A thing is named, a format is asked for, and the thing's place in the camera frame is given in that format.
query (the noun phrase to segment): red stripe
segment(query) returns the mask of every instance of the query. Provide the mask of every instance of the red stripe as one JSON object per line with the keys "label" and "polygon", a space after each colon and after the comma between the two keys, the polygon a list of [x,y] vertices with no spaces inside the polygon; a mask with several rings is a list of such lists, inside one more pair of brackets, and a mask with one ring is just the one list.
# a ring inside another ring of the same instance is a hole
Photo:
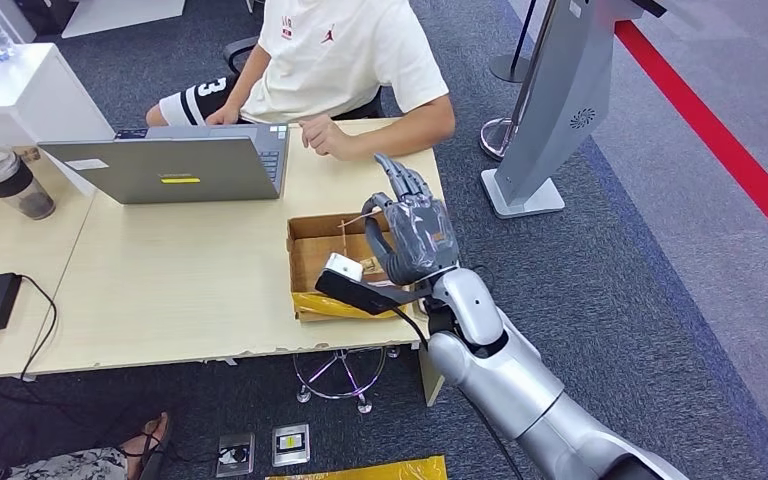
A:
{"label": "red stripe", "polygon": [[616,34],[690,128],[768,218],[768,174],[764,168],[631,21],[617,22]]}

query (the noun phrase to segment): robot finger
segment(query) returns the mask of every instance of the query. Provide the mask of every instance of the robot finger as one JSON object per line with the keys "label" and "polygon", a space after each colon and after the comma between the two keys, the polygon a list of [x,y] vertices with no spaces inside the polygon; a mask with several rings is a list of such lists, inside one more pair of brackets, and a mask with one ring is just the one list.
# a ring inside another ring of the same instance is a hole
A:
{"label": "robot finger", "polygon": [[416,170],[408,169],[408,174],[413,179],[413,181],[418,185],[418,193],[422,193],[428,198],[431,198],[433,196],[431,194],[431,189],[428,188],[428,183],[425,182],[425,179],[422,178],[422,175],[420,175],[419,172],[417,172]]}
{"label": "robot finger", "polygon": [[397,199],[401,200],[408,192],[408,186],[405,184],[404,175],[398,168],[401,164],[393,161],[390,157],[382,153],[375,154],[375,161],[384,168],[384,173],[387,174],[387,177],[390,179],[390,185],[393,187],[393,193],[396,194]]}
{"label": "robot finger", "polygon": [[390,205],[393,203],[393,200],[390,199],[390,197],[387,196],[386,193],[378,192],[373,194],[369,199],[366,200],[366,202],[363,204],[363,208],[360,211],[361,215],[366,215],[369,213],[372,213],[372,210],[375,209],[375,207],[380,208],[381,210],[384,210],[384,207],[387,205]]}
{"label": "robot finger", "polygon": [[396,175],[398,175],[399,178],[402,179],[402,182],[404,182],[404,185],[405,185],[405,193],[404,195],[399,195],[398,199],[401,201],[401,200],[404,200],[405,195],[418,194],[419,185],[416,185],[410,173],[408,172],[408,169],[405,168],[405,166],[402,165],[400,162],[397,162],[395,160],[393,160],[393,168],[395,168]]}

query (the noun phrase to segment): foot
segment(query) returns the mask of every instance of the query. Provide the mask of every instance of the foot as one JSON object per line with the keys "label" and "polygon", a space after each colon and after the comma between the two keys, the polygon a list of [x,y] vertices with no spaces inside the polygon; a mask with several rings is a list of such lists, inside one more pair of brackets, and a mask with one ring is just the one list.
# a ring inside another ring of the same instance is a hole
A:
{"label": "foot", "polygon": [[166,425],[168,422],[169,416],[166,412],[163,412],[159,418],[145,424],[142,435],[137,435],[121,445],[120,448],[125,452],[127,459],[128,480],[137,480],[139,478],[142,470],[141,457],[146,450],[146,440],[149,440],[148,450],[157,447],[158,440],[166,435]]}

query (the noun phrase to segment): person's hand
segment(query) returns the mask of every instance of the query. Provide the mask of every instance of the person's hand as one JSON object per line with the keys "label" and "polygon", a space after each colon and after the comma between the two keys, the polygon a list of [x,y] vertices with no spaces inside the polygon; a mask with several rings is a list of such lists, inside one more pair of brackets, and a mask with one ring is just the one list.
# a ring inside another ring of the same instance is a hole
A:
{"label": "person's hand", "polygon": [[340,130],[328,115],[302,120],[299,125],[302,127],[302,143],[319,155],[332,155],[338,160],[355,160],[361,154],[357,137]]}
{"label": "person's hand", "polygon": [[238,118],[240,118],[240,109],[225,104],[219,110],[208,115],[204,123],[208,125],[234,125]]}

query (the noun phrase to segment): metal pole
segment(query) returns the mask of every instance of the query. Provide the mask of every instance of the metal pole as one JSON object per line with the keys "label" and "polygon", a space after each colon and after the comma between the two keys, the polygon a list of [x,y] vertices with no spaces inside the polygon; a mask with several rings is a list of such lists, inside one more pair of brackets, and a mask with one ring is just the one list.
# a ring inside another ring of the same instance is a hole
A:
{"label": "metal pole", "polygon": [[514,52],[514,56],[511,59],[511,76],[514,75],[516,70],[517,60],[519,60],[519,53],[522,51],[522,44],[525,42],[525,35],[528,33],[528,24],[531,23],[531,16],[534,14],[534,6],[537,0],[531,0],[528,4],[528,13],[525,14],[525,20],[522,22],[522,31],[519,33],[519,42],[517,43],[517,49]]}
{"label": "metal pole", "polygon": [[552,17],[554,16],[556,3],[558,3],[558,0],[549,0],[549,6],[546,7],[546,15],[543,17],[543,24],[540,26],[540,34],[537,36],[537,42],[534,44],[534,50],[531,52],[531,63],[528,64],[528,72],[525,74],[525,80],[522,82],[522,87],[519,89],[519,96],[514,105],[514,112],[511,114],[511,130],[513,131],[516,131],[522,121],[522,109],[525,107],[525,101],[528,99],[528,94],[533,87],[534,73],[537,71],[537,66],[540,64],[540,57],[545,53],[543,50],[546,46],[549,24],[552,22]]}

